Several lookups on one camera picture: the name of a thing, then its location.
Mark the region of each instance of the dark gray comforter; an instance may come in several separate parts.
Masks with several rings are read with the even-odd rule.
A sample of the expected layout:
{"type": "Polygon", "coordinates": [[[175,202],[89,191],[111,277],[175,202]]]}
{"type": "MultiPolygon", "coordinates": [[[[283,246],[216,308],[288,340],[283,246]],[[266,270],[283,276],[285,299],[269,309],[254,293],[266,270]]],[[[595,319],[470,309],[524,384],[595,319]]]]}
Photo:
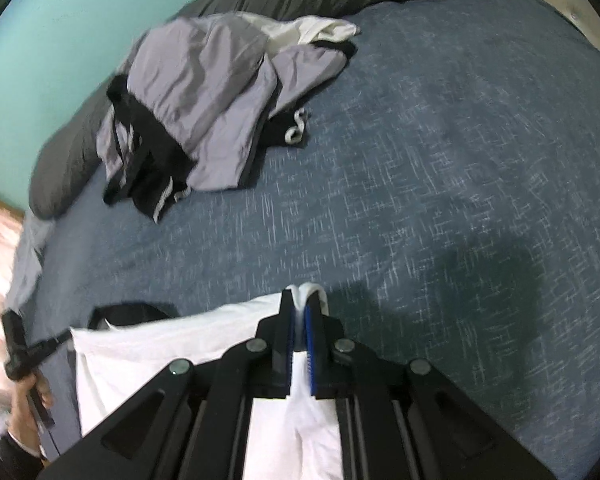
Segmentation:
{"type": "MultiPolygon", "coordinates": [[[[32,338],[141,300],[195,314],[312,280],[348,334],[424,356],[561,480],[600,455],[600,53],[539,0],[413,0],[350,17],[358,53],[303,150],[160,225],[100,168],[56,226],[32,338]]],[[[56,441],[79,436],[61,353],[56,441]]]]}

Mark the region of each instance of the gray jacket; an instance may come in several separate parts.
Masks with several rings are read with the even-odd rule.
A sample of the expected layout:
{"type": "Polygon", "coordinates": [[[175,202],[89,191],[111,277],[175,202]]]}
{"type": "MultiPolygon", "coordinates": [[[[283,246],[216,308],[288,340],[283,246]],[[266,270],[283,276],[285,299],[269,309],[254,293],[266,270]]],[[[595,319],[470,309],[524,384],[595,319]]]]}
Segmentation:
{"type": "MultiPolygon", "coordinates": [[[[263,119],[292,109],[346,65],[340,51],[310,44],[269,54],[268,40],[238,14],[179,18],[149,31],[131,66],[123,63],[128,92],[197,161],[186,179],[189,188],[237,187],[249,171],[263,119]]],[[[111,109],[96,136],[108,178],[132,146],[132,135],[112,117],[111,109]]]]}

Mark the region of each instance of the teal wall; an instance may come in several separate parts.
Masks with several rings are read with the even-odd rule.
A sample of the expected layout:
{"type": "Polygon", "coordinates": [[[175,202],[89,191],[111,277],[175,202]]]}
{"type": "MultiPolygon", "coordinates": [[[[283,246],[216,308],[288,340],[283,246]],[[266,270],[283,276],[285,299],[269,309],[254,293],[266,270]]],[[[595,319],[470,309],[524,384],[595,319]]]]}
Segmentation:
{"type": "Polygon", "coordinates": [[[28,203],[38,150],[123,59],[189,0],[13,0],[0,17],[0,199],[28,203]]]}

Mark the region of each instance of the white stripe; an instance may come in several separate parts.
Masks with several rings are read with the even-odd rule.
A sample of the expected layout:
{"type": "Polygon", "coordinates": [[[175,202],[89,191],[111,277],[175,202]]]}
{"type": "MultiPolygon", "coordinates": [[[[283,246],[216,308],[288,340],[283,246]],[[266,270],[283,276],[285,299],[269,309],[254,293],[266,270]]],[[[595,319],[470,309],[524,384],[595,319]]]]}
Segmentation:
{"type": "Polygon", "coordinates": [[[182,200],[191,194],[191,188],[187,187],[187,189],[183,189],[182,191],[177,192],[173,195],[174,201],[182,200]]]}
{"type": "Polygon", "coordinates": [[[162,211],[162,208],[164,207],[164,203],[166,202],[166,200],[168,199],[168,197],[172,191],[173,191],[173,179],[171,177],[169,177],[169,183],[167,184],[167,187],[164,188],[164,191],[162,192],[162,195],[160,196],[160,200],[158,200],[158,203],[155,206],[155,210],[154,210],[154,222],[155,223],[158,223],[158,217],[160,216],[160,211],[162,211]]]}

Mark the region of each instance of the black handle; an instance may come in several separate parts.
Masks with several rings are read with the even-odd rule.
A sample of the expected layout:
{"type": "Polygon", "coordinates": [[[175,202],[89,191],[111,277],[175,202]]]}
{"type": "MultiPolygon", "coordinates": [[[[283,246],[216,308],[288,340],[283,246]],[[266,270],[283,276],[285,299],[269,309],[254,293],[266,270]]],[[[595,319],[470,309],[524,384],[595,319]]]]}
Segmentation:
{"type": "Polygon", "coordinates": [[[51,429],[56,423],[51,417],[51,413],[43,406],[40,393],[35,386],[29,390],[27,399],[29,399],[29,407],[36,422],[42,423],[48,430],[51,429]]]}
{"type": "Polygon", "coordinates": [[[22,318],[13,310],[7,310],[2,313],[2,328],[4,338],[7,341],[7,350],[9,354],[27,347],[27,341],[24,337],[24,326],[22,318]]]}

